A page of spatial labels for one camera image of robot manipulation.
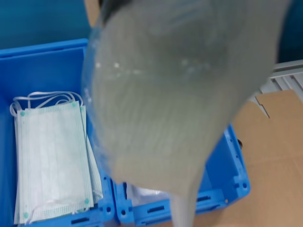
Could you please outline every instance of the metal rack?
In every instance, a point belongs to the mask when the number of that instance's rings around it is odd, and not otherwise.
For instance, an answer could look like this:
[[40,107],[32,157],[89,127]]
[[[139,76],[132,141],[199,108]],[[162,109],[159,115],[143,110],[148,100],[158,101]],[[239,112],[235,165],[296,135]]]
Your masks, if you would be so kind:
[[271,77],[249,99],[258,104],[257,95],[292,89],[303,101],[303,60],[276,64]]

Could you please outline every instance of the ear loop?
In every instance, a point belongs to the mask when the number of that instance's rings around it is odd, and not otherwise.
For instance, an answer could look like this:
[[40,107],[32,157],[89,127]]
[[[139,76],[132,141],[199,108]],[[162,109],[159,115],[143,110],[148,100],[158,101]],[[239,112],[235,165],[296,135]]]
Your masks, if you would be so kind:
[[103,194],[101,192],[98,192],[97,190],[93,190],[93,193],[97,195],[100,199],[103,199]]
[[63,96],[66,99],[60,99],[59,101],[56,102],[55,105],[62,105],[62,104],[68,103],[70,101],[76,101],[73,94],[76,95],[79,98],[79,100],[81,102],[80,106],[83,106],[82,97],[79,94],[77,94],[75,92],[72,92],[72,91],[52,91],[52,92],[36,91],[36,92],[30,93],[27,97],[17,96],[15,98],[13,98],[14,102],[10,105],[9,111],[10,111],[12,116],[17,117],[17,111],[22,110],[22,107],[21,107],[20,103],[18,102],[18,100],[27,100],[28,109],[31,109],[31,104],[30,104],[31,100],[39,100],[39,99],[49,98],[49,99],[47,99],[46,101],[44,101],[43,103],[41,103],[40,105],[38,105],[36,107],[36,108],[41,108],[44,105],[46,105],[48,102],[50,102],[51,100],[53,100],[53,99],[55,99],[59,96]]

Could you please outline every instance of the cardboard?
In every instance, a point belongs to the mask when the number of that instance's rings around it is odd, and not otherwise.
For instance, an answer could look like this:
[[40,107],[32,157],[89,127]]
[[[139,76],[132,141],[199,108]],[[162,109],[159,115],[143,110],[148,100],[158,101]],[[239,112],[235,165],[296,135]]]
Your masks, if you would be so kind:
[[233,121],[251,192],[226,209],[196,216],[195,227],[302,226],[303,104],[293,90],[256,98],[268,115],[248,101]]
[[99,0],[84,0],[89,25],[93,27],[100,14]]

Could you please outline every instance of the blurry object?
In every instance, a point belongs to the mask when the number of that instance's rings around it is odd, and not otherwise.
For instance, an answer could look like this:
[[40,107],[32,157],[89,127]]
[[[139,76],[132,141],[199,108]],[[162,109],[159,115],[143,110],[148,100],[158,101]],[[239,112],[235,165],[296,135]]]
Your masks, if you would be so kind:
[[115,181],[169,192],[176,226],[192,226],[206,160],[270,74],[287,6],[133,0],[102,12],[82,80],[97,152]]

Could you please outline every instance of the gray plastic bag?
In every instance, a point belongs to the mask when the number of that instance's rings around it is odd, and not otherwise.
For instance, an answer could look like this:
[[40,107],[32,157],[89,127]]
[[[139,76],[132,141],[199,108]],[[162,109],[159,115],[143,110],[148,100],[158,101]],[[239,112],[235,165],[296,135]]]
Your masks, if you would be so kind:
[[271,73],[287,4],[133,0],[93,31],[95,156],[116,182],[171,193],[176,227],[192,226],[208,156]]

